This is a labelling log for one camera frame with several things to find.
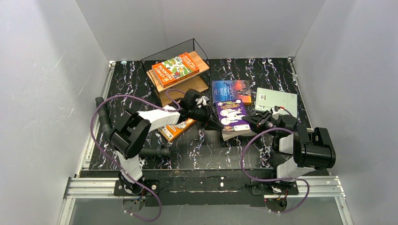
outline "black marble table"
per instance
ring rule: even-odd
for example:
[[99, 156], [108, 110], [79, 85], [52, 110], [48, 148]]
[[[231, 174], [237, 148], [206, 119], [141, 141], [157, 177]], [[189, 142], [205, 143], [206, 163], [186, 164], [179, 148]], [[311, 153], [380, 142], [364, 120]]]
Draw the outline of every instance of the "black marble table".
[[[308, 115], [287, 59], [216, 59], [209, 60], [209, 65], [212, 80], [251, 81], [253, 102], [256, 99], [257, 87], [297, 94], [299, 122], [310, 128]], [[139, 61], [128, 61], [125, 65], [117, 62], [108, 97], [129, 94], [156, 103], [155, 93], [151, 92], [145, 76]], [[114, 123], [115, 119], [128, 108], [135, 111], [152, 109], [138, 101], [113, 99], [107, 107], [111, 122]], [[254, 103], [248, 106], [246, 111], [248, 114], [254, 114]], [[101, 146], [117, 159], [116, 153], [102, 140], [101, 132], [97, 139]], [[172, 143], [168, 143], [160, 132], [155, 130], [148, 134], [145, 147], [157, 147], [160, 144], [170, 146], [171, 157], [170, 159], [142, 158], [140, 163], [143, 169], [239, 169], [241, 152], [250, 139], [251, 137], [236, 137], [224, 142], [217, 131], [200, 129], [199, 122]], [[271, 142], [272, 138], [269, 135], [255, 141], [245, 155], [246, 167], [271, 168], [286, 161], [286, 156], [272, 151]], [[89, 169], [116, 170], [116, 166], [95, 148]]]

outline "gray floor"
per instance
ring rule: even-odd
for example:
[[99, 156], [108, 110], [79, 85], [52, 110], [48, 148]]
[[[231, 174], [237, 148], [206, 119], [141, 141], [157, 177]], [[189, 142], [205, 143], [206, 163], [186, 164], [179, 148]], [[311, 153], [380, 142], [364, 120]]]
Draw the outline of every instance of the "gray floor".
[[[300, 199], [289, 198], [288, 208]], [[162, 216], [152, 223], [124, 214], [121, 199], [77, 199], [72, 215], [72, 225], [259, 225], [305, 224], [342, 225], [336, 201], [330, 198], [309, 198], [295, 211], [277, 215], [266, 208], [249, 208], [244, 205], [176, 205], [164, 206]], [[140, 214], [153, 218], [158, 207], [144, 207]]]

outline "orange book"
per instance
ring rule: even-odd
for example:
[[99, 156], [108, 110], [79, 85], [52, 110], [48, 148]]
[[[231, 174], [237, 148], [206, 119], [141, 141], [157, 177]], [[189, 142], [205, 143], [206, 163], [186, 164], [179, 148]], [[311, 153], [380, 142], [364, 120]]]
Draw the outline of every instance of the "orange book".
[[179, 124], [167, 125], [165, 127], [158, 128], [158, 130], [167, 139], [167, 141], [172, 142], [177, 136], [179, 136], [186, 129], [192, 126], [194, 122], [196, 122], [196, 120], [187, 119], [186, 121]]
[[163, 88], [182, 81], [199, 72], [199, 67], [193, 62], [188, 53], [184, 53], [170, 60], [155, 64], [152, 70]]

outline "book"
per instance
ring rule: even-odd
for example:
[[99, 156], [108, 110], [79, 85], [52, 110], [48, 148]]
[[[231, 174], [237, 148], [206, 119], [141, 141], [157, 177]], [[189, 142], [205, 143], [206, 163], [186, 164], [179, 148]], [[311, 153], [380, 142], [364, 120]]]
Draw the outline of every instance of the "book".
[[182, 81], [199, 72], [199, 67], [188, 53], [152, 65], [153, 73], [163, 88]]
[[242, 119], [247, 114], [241, 99], [218, 102], [217, 112], [218, 119], [224, 126], [221, 132], [224, 141], [251, 133], [249, 123]]
[[275, 106], [283, 106], [289, 110], [294, 117], [297, 117], [297, 95], [277, 90], [257, 88], [256, 104], [254, 109], [259, 112], [273, 109]]
[[244, 105], [252, 104], [250, 81], [213, 81], [212, 87], [214, 104], [234, 99], [241, 99]]
[[165, 127], [158, 128], [158, 130], [168, 142], [172, 142], [177, 136], [192, 126], [194, 122], [196, 122], [196, 120], [187, 119], [179, 124], [167, 125]]

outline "black metal frame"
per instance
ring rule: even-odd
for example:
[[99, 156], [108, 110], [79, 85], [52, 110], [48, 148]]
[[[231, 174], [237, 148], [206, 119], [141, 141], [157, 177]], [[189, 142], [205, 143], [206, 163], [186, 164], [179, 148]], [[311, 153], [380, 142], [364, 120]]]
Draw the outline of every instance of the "black metal frame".
[[163, 62], [165, 60], [169, 60], [173, 57], [176, 57], [180, 54], [183, 53], [190, 53], [192, 51], [196, 51], [196, 53], [203, 59], [203, 61], [209, 66], [209, 70], [206, 72], [203, 72], [199, 74], [200, 78], [207, 84], [209, 89], [211, 90], [211, 78], [210, 78], [210, 65], [209, 65], [209, 58], [207, 57], [205, 51], [202, 49], [202, 47], [199, 45], [199, 43], [196, 41], [196, 39], [192, 38], [190, 40], [184, 41], [182, 43], [179, 43], [175, 46], [172, 46], [170, 48], [167, 48], [165, 50], [162, 50], [160, 52], [157, 52], [155, 54], [152, 54], [150, 56], [147, 56], [143, 59], [141, 59], [141, 65], [142, 68], [144, 69], [145, 72], [145, 77], [146, 77], [146, 82], [149, 84], [151, 87], [151, 91], [154, 91], [156, 93], [156, 99], [158, 103], [161, 105], [161, 100], [159, 97], [159, 92], [154, 83], [149, 79], [147, 72], [152, 69], [152, 65]]

